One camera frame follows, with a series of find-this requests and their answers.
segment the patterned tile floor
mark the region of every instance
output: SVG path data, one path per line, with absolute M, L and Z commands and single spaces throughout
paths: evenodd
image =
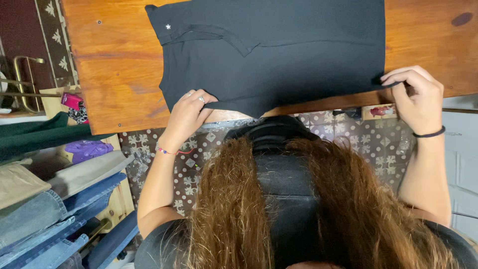
M 361 153 L 374 168 L 383 183 L 394 191 L 405 172 L 414 141 L 411 129 L 401 120 L 354 120 L 345 114 L 334 116 L 332 111 L 295 114 L 310 131 L 321 138 L 333 140 L 347 137 L 353 149 Z M 195 202 L 201 167 L 211 158 L 228 130 L 249 121 L 205 124 L 184 144 L 194 148 L 190 154 L 178 155 L 174 165 L 174 208 L 188 214 Z M 164 128 L 119 133 L 121 149 L 135 160 L 126 168 L 135 207 L 157 150 L 158 137 Z

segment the wavy hair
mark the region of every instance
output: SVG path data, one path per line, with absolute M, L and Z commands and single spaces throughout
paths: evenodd
M 295 139 L 286 148 L 308 159 L 321 201 L 319 244 L 327 262 L 347 269 L 458 268 L 451 251 L 379 184 L 348 140 Z M 273 269 L 265 207 L 250 142 L 224 142 L 203 170 L 196 208 L 187 219 L 188 244 L 175 267 Z

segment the black hair tie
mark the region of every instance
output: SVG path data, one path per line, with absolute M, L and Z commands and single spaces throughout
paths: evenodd
M 445 126 L 442 125 L 442 129 L 436 133 L 433 133 L 433 134 L 424 134 L 424 135 L 417 135 L 416 133 L 413 133 L 413 136 L 415 136 L 416 138 L 429 138 L 429 137 L 434 137 L 434 136 L 437 136 L 437 135 L 441 135 L 445 132 L 446 128 Z

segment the purple bag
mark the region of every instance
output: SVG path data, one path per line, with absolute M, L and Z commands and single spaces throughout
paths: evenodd
M 113 151 L 113 146 L 101 141 L 81 140 L 66 144 L 65 151 L 73 153 L 72 162 L 78 164 Z

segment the woman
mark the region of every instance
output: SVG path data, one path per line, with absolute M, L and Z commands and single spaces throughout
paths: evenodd
M 420 67 L 383 76 L 400 117 L 417 135 L 398 197 L 380 186 L 347 143 L 321 140 L 291 117 L 229 132 L 203 168 L 196 208 L 172 207 L 174 158 L 217 101 L 190 91 L 174 106 L 144 184 L 136 255 L 146 268 L 476 268 L 449 228 L 441 110 L 443 85 Z

